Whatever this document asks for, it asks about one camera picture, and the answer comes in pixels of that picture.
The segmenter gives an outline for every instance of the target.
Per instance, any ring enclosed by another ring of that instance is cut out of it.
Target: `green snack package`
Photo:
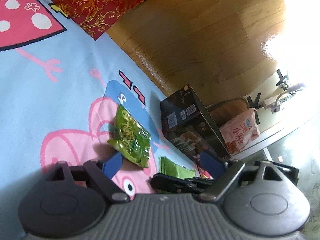
[[[178,179],[187,179],[196,176],[195,170],[188,170],[178,164],[175,164],[167,157],[159,157],[159,172]]]
[[[118,106],[115,127],[117,138],[109,139],[108,143],[129,161],[142,168],[148,168],[150,133],[130,115],[123,105]]]

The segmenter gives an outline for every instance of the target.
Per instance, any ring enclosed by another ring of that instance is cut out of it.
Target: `peppa pig tablecloth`
[[[118,104],[151,133],[148,169],[124,161],[113,181],[151,193],[159,156],[196,166],[161,133],[165,96],[108,37],[94,41],[50,0],[0,0],[0,239],[24,236],[17,207],[50,165],[105,158]]]

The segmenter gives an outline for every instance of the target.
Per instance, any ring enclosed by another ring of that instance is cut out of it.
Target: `black cardboard box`
[[[200,167],[203,150],[221,162],[231,158],[218,126],[189,85],[161,101],[160,111],[163,135]]]

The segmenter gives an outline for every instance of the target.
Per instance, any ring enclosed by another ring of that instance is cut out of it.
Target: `ribbed gray surface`
[[[28,235],[25,240],[43,238]],[[199,203],[191,194],[136,195],[113,205],[106,217],[86,233],[68,240],[254,240],[230,225],[217,206]],[[272,238],[303,240],[301,233]]]

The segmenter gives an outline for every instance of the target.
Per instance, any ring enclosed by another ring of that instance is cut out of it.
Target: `shiny green packet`
[[[151,135],[123,105],[118,106],[115,130],[116,138],[108,143],[129,161],[148,168]]]

